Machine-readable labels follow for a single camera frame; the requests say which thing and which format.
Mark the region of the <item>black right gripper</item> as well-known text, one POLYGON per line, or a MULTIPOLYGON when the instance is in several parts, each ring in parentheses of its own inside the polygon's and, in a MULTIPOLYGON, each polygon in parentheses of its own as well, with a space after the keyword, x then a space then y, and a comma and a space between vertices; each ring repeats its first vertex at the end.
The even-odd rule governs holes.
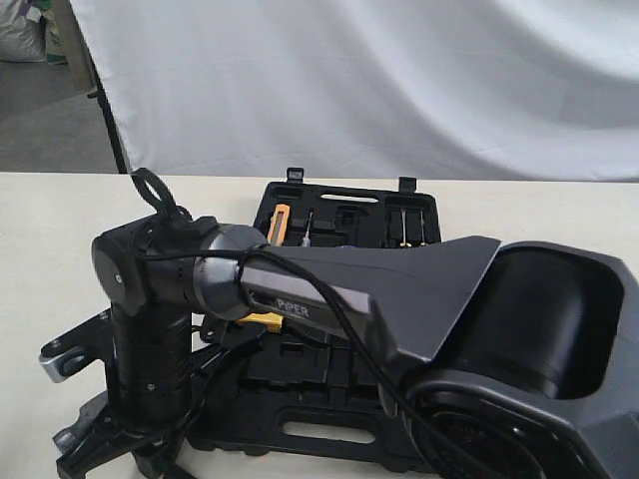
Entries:
POLYGON ((181 416, 147 423, 102 392, 80 407, 72 425, 54 435, 61 452, 56 461, 58 476, 83 479, 89 471, 130 454, 146 478, 187 479, 188 472, 176 460, 199 414, 200 395, 194 393, 181 416))

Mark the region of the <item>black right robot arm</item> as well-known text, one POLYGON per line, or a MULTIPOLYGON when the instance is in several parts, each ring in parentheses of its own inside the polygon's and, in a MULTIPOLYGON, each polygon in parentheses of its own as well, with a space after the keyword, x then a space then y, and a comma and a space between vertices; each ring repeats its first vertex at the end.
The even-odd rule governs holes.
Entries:
POLYGON ((617 257, 486 237, 276 247, 251 227, 153 215, 96 237, 92 262, 110 310, 43 361, 61 380, 106 366, 102 406, 61 446, 63 478, 163 448, 202 404, 193 315, 253 312, 347 339, 444 478, 638 474, 638 282, 617 257))

